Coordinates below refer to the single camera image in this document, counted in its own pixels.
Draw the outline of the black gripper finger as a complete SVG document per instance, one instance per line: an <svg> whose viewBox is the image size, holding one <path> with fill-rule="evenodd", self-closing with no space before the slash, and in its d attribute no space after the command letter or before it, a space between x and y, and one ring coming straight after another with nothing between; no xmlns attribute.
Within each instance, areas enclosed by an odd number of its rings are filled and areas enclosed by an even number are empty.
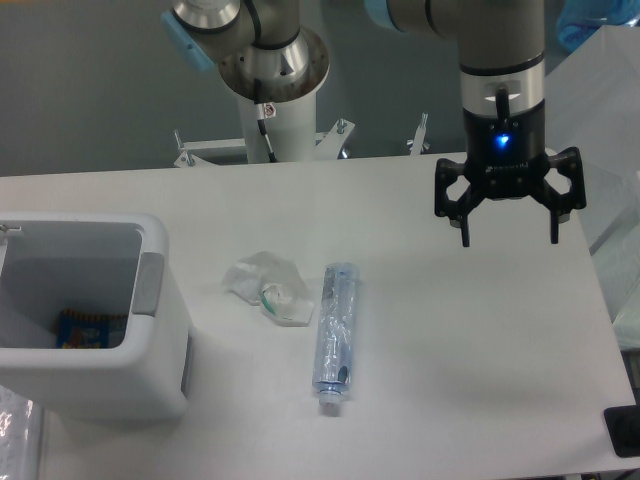
<svg viewBox="0 0 640 480"><path fill-rule="evenodd" d="M449 196L448 189L460 177L469 183L457 200ZM461 231L461 241L465 248L470 246L469 215L486 198L486 177L478 165L470 160L464 164L447 158L436 162L434 183L434 214L448 218L450 225Z"/></svg>
<svg viewBox="0 0 640 480"><path fill-rule="evenodd" d="M555 155L546 155L543 165L545 174L557 173L567 181L567 190L559 192L543 179L543 205L550 215L550 242L559 243L560 225L570 219L571 212L587 205L584 169L581 152L577 147L568 147Z"/></svg>

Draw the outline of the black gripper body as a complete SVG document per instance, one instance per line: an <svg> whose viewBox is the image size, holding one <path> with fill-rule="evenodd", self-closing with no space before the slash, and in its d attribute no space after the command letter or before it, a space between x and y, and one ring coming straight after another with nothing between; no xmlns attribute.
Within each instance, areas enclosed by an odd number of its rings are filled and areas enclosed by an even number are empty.
<svg viewBox="0 0 640 480"><path fill-rule="evenodd" d="M549 171L545 153L545 104L512 114L506 119L463 112L467 134L467 160L463 175L469 182L464 201L531 197L549 199L544 175Z"/></svg>

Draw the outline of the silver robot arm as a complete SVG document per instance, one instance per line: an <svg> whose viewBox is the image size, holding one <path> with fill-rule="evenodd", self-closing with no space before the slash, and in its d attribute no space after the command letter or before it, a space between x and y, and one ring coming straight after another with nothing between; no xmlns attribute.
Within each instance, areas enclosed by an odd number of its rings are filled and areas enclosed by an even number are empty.
<svg viewBox="0 0 640 480"><path fill-rule="evenodd" d="M544 5L540 1L369 1L378 25L429 32L457 46L466 158L435 166L434 212L462 233L486 200L531 198L550 215L550 240L586 206L580 152L546 152ZM252 163L310 159L315 118L288 120L329 70L322 40L296 1L176 1L161 16L175 48L198 70L217 69L244 111Z"/></svg>

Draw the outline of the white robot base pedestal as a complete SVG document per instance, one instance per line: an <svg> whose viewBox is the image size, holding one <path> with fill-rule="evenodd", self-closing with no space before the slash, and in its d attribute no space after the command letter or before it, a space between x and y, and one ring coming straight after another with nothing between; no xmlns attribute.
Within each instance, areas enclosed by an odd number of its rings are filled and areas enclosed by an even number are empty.
<svg viewBox="0 0 640 480"><path fill-rule="evenodd" d="M298 147L310 150L316 134L316 94L310 93L288 102L255 104L242 96L236 97L242 134L247 146L264 137L274 135L279 156L282 148Z"/></svg>

